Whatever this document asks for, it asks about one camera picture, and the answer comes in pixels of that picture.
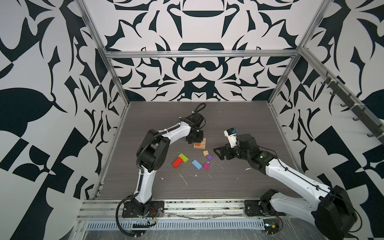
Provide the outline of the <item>green wood block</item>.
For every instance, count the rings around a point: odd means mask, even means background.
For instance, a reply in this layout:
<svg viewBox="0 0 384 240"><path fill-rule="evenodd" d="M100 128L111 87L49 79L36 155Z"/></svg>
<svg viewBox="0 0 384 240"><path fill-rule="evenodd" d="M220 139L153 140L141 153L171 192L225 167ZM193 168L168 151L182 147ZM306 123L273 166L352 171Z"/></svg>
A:
<svg viewBox="0 0 384 240"><path fill-rule="evenodd" d="M184 163L187 163L189 161L189 158L182 153L180 153L178 157L181 158Z"/></svg>

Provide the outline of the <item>light blue wood block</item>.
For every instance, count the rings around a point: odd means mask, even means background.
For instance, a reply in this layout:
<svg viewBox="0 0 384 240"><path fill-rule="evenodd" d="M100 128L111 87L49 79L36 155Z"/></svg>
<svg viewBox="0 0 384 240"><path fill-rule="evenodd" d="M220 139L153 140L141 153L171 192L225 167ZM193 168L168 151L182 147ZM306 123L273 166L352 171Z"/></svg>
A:
<svg viewBox="0 0 384 240"><path fill-rule="evenodd" d="M192 161L192 164L193 164L198 170L200 170L200 169L203 167L197 160L193 160L193 161Z"/></svg>

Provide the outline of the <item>red arch wood block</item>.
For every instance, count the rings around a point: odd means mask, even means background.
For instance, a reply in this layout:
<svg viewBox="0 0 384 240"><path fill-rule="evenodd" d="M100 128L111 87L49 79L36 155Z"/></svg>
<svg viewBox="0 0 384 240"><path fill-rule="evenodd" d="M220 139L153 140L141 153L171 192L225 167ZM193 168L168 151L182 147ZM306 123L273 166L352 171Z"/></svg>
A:
<svg viewBox="0 0 384 240"><path fill-rule="evenodd" d="M183 161L182 158L177 158L177 159L172 163L172 165L173 165L173 167L174 167L175 169L177 169L178 166L179 166L181 163L183 163L183 162L184 162L184 161Z"/></svg>

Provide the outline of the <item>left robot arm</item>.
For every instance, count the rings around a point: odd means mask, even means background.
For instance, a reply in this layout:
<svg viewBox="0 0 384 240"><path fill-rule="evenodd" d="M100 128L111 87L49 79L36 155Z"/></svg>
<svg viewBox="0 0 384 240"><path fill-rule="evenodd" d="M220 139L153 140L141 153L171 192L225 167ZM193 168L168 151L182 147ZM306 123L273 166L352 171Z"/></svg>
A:
<svg viewBox="0 0 384 240"><path fill-rule="evenodd" d="M206 103L200 103L189 116L179 118L178 123L167 129L151 129L147 132L137 151L136 166L139 169L139 177L134 198L131 200L133 209L140 214L145 215L149 211L155 176L166 160L170 145L180 139L185 139L188 144L203 141L202 123L205 119L200 111L206 106Z"/></svg>

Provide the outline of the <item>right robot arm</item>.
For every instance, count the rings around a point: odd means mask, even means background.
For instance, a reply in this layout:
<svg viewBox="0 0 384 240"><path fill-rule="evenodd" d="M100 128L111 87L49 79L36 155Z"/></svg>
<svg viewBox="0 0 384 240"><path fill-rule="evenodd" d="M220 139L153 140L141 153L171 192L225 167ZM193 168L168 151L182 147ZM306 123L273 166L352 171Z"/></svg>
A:
<svg viewBox="0 0 384 240"><path fill-rule="evenodd" d="M228 144L215 148L221 160L247 161L252 169L273 178L301 196L301 199L269 190L260 200L277 213L285 213L313 224L327 239L343 240L358 220L351 199L340 186L330 187L292 169L271 149L261 147L250 134L224 131Z"/></svg>

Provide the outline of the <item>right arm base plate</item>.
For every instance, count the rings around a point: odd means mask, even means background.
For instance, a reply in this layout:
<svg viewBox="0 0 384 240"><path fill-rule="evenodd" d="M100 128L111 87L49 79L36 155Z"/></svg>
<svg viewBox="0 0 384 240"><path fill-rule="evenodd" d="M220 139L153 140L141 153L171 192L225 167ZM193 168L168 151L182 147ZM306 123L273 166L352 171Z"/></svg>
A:
<svg viewBox="0 0 384 240"><path fill-rule="evenodd" d="M275 211L267 201L245 200L244 205L248 217L286 216L285 213Z"/></svg>

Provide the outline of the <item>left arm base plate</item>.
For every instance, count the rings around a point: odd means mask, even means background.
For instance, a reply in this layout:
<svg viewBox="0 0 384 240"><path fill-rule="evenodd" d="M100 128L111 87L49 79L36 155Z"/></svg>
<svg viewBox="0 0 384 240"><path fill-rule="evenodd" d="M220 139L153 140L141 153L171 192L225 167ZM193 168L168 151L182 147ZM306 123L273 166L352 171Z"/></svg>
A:
<svg viewBox="0 0 384 240"><path fill-rule="evenodd" d="M125 202L122 217L123 218L138 218L147 217L155 218L164 213L165 202L164 201L148 201L142 204L136 200L133 202Z"/></svg>

